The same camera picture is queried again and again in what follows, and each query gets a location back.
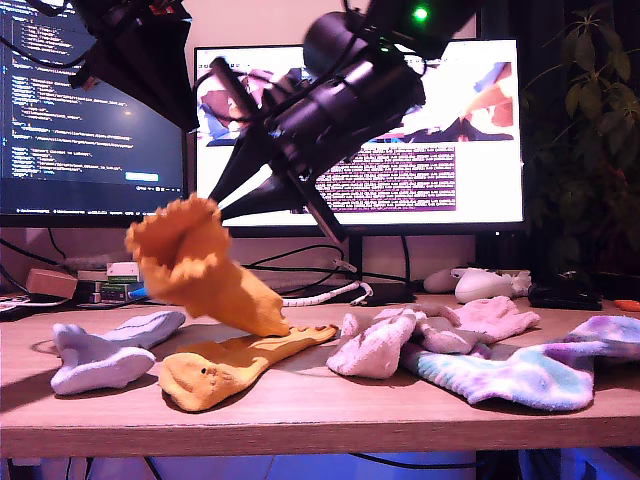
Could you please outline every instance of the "desk surface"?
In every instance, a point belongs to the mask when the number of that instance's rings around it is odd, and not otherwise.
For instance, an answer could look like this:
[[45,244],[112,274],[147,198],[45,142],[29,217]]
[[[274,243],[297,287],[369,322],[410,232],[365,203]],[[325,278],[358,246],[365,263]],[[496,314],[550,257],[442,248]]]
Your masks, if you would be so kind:
[[[454,306],[448,296],[429,301]],[[516,301],[529,309],[526,299]],[[157,384],[159,364],[124,390],[56,397],[49,381],[60,367],[52,353],[56,322],[104,333],[133,315],[161,307],[35,315],[2,324],[1,452],[4,457],[253,455],[516,449],[640,444],[640,375],[618,366],[596,375],[594,403],[548,414],[506,401],[471,407],[461,397],[399,370],[391,379],[343,378],[326,368],[336,341],[268,370],[254,386],[214,409],[184,413]],[[340,324],[345,305],[288,308],[293,324]],[[539,310],[539,328],[500,348],[558,338],[593,312]],[[620,315],[607,304],[605,313]],[[188,319],[153,349],[158,361],[178,345],[237,336],[207,318]]]

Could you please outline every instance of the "wall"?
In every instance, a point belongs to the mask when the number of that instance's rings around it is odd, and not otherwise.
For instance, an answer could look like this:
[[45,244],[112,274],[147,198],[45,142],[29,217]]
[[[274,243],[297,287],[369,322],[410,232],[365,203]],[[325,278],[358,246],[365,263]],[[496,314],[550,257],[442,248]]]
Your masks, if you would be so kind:
[[[367,1],[354,1],[352,6],[365,8]],[[186,56],[189,71],[193,70],[193,47],[211,45],[255,45],[301,42],[307,28],[322,14],[340,10],[340,0],[272,0],[264,2],[222,2],[213,0],[185,0],[185,8],[193,17],[187,41]],[[475,22],[461,32],[462,37],[475,36]],[[59,229],[54,232],[59,246],[72,256],[99,255],[123,250],[124,230]],[[2,238],[35,253],[59,259],[60,255],[49,243],[43,229],[2,229]],[[269,255],[312,243],[326,243],[323,238],[308,239],[236,239],[233,255],[241,262],[257,260]],[[466,263],[474,256],[473,236],[410,237],[413,278],[423,278],[441,268]],[[0,250],[3,265],[15,278],[24,282],[30,268],[38,266],[5,248]],[[316,250],[299,255],[281,264],[329,267],[334,254]],[[364,268],[368,271],[404,275],[404,257],[397,237],[373,237],[364,242]],[[318,274],[292,278],[287,275],[266,276],[273,286],[281,283],[306,283]]]

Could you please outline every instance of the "white mouse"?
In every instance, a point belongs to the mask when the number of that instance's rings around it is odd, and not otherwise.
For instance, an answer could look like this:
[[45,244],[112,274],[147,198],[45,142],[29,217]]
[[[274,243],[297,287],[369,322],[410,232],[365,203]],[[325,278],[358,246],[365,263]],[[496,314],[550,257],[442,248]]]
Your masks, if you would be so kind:
[[502,277],[497,273],[487,272],[479,268],[464,269],[460,281],[455,289],[456,300],[459,303],[469,303],[481,298],[513,296],[511,277]]

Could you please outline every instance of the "green led light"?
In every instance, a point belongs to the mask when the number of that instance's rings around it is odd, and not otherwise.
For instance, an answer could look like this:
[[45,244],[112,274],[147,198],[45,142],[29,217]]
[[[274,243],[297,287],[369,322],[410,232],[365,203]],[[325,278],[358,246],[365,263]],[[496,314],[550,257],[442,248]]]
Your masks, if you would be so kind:
[[429,10],[425,6],[416,7],[413,11],[413,18],[416,22],[423,23],[427,18],[429,18]]

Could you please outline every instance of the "white sock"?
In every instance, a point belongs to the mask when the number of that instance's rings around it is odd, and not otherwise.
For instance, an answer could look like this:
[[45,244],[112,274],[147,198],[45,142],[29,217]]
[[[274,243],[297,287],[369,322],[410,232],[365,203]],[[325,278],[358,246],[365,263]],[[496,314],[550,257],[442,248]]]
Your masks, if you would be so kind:
[[164,341],[184,320],[180,312],[155,312],[133,317],[104,335],[87,333],[78,325],[54,325],[53,343],[62,367],[51,379],[51,387],[58,395],[123,388],[155,363],[154,355],[144,348]]
[[184,323],[184,320],[184,313],[176,311],[154,312],[149,315],[133,317],[118,328],[99,336],[121,347],[149,349],[166,340]]
[[120,347],[77,325],[55,324],[53,338],[62,357],[62,367],[51,379],[58,395],[122,388],[149,371],[156,360],[147,350]]

